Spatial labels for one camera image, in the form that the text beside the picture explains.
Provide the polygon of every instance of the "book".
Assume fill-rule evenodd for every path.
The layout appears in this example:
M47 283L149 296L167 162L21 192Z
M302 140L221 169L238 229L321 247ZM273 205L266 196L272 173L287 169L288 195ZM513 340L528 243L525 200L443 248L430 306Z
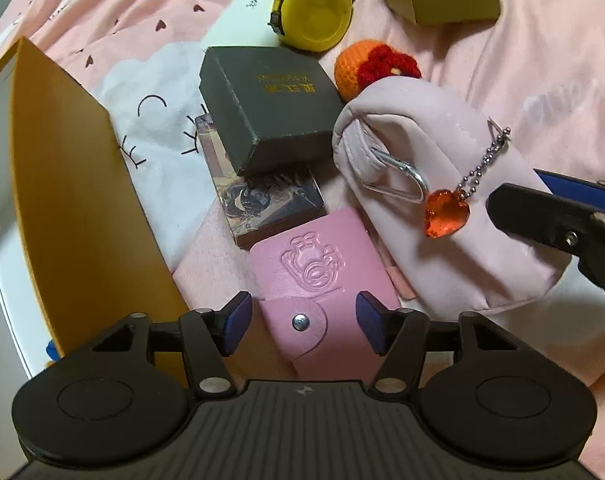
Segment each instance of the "book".
M321 191L306 164L274 173L238 176L209 113L196 136L236 244L247 248L324 214Z
M284 47L213 46L200 91L238 176L333 154L343 108L318 61Z

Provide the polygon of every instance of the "pink bedsheet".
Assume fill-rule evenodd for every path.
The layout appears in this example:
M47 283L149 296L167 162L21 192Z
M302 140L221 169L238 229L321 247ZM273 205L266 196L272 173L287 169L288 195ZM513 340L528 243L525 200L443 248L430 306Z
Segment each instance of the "pink bedsheet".
M246 255L230 242L201 155L183 144L190 142L200 104L193 42L230 2L13 0L0 20L0 56L14 38L31 38L109 109L119 141L127 135L137 146L126 163L192 308L224 302L240 288L256 291ZM511 126L532 166L605 179L605 0L502 0L502 6L496 24L420 28L396 20L382 0L357 0L351 28L322 64L332 72L341 48L362 38L388 41L413 54L425 78ZM328 208L349 202L335 170L321 166ZM181 190L175 196L174 188ZM585 330L582 341L589 354L572 356L562 344L549 354L592 384L599 419L582 461L605 478L605 326L597 321L603 326ZM264 330L252 329L248 339L243 351L250 353L249 342L254 350L241 355L243 372L290 376Z

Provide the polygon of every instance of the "pink fabric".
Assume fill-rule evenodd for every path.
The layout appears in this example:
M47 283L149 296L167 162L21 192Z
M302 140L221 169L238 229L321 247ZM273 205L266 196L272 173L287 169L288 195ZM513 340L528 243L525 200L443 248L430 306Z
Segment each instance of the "pink fabric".
M260 302L263 316L283 354L291 354L294 340L307 339L292 327L296 299L306 300L297 308L310 320L309 330L325 328L316 345L293 360L300 379L369 384L383 360L358 326L356 296L368 290L390 310L400 303L356 210L344 208L262 240L249 261L267 300Z
M509 310L537 300L556 284L570 257L498 231L485 208L490 193L504 182L548 190L508 143L467 201L467 224L432 240L424 233L424 204L362 185L361 180L405 192L414 186L378 161L370 147L409 161L430 192L453 190L480 163L496 134L458 95L411 77L387 77L368 86L336 122L334 162L434 320L454 321L465 310Z
M13 0L0 20L0 56L13 39L27 36L92 88L120 60L145 60L168 42L198 40L230 2ZM348 44L386 41L415 56L426 79L510 126L533 167L605 179L605 0L502 0L502 9L495 25L421 28L396 20L382 0L357 0L348 33L322 64L331 74ZM316 170L330 211L354 202L330 164ZM241 289L256 292L246 253L234 246L217 203L175 279L191 307L225 304ZM554 358L570 358L570 347ZM268 358L263 352L260 362ZM583 359L582 366L586 376L602 374L602 363L595 368ZM593 390L600 412L583 462L605 478L605 375Z
M231 0L12 0L0 56L26 36L85 88L119 61L147 60L167 43L198 41Z

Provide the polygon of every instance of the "heart keychain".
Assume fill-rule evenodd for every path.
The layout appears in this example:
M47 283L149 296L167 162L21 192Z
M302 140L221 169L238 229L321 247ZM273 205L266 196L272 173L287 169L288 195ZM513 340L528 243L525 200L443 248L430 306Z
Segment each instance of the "heart keychain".
M455 233L467 224L470 210L467 199L476 193L476 187L481 183L483 172L487 169L495 155L505 147L509 140L510 128L500 128L493 119L489 124L499 131L496 140L485 151L483 161L464 176L453 191L439 189L427 197L425 205L425 234L429 238L440 238Z
M510 128L500 128L490 117L487 122L496 129L498 135L496 140L485 151L483 160L471 170L469 174L463 177L456 189L439 189L427 195L427 184L419 171L404 160L400 160L390 153L384 152L374 146L370 149L376 158L389 166L402 172L417 185L417 192L410 194L404 191L390 189L383 186L374 186L360 179L360 182L367 189L377 191L386 195L394 196L413 203L425 204L425 234L429 238L440 238L455 233L467 224L470 215L469 204L467 200L476 193L476 187L481 182L481 177L487 167L492 163L494 156L498 155L509 140Z

